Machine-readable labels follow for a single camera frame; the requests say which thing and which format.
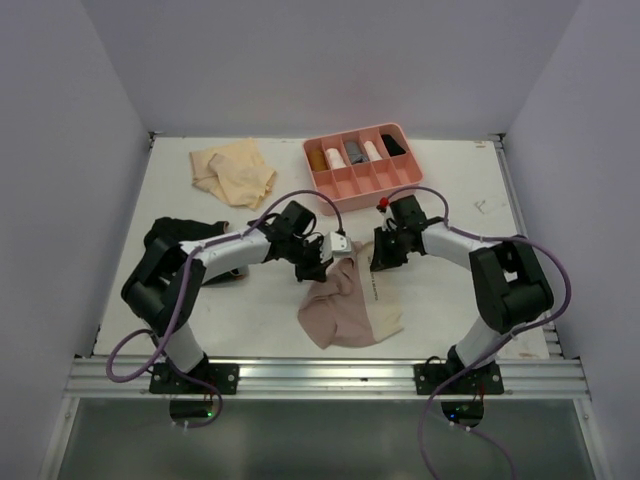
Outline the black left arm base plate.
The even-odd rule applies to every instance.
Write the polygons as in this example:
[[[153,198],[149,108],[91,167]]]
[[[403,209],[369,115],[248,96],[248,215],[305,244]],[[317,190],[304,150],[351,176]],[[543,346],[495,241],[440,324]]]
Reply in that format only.
[[[153,366],[149,392],[151,394],[195,395],[212,394],[213,389],[222,395],[235,395],[240,378],[236,363],[204,363],[189,373],[179,373],[169,362]]]

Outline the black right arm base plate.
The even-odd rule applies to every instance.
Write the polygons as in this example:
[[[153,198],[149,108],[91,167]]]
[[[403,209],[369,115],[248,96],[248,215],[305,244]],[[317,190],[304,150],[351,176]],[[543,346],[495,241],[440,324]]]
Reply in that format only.
[[[495,361],[467,373],[454,372],[457,364],[451,359],[437,356],[415,363],[413,368],[415,390],[418,395],[502,395],[505,393],[502,374]]]

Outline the pink underwear cream waistband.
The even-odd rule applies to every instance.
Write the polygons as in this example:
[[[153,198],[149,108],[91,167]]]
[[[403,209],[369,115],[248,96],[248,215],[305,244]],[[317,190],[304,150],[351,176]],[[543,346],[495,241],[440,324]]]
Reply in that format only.
[[[324,282],[315,282],[297,319],[319,348],[365,348],[403,330],[398,289],[385,272],[372,272],[374,246],[356,243],[355,254],[339,260]]]

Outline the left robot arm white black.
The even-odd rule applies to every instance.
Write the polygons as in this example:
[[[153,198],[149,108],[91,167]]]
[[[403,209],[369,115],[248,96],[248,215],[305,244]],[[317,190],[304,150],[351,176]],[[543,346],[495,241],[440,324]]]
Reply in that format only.
[[[121,298],[154,337],[152,356],[164,356],[174,366],[172,379],[182,390],[197,392],[208,379],[207,355],[189,325],[201,288],[276,260],[292,264],[298,281],[325,281],[334,248],[344,237],[341,231],[315,232],[316,220],[292,200],[282,211],[267,212],[233,232],[222,222],[163,217],[154,223]]]

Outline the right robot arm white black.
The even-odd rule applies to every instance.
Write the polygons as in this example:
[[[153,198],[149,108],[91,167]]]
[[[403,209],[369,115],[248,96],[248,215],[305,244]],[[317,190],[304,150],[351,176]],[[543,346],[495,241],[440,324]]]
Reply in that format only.
[[[554,305],[554,294],[533,247],[522,237],[485,238],[429,218],[415,196],[383,198],[377,205],[383,224],[374,230],[370,270],[400,267],[411,253],[454,263],[471,273],[479,318],[447,354],[445,379],[468,392],[491,363],[490,349],[512,331],[537,320]]]

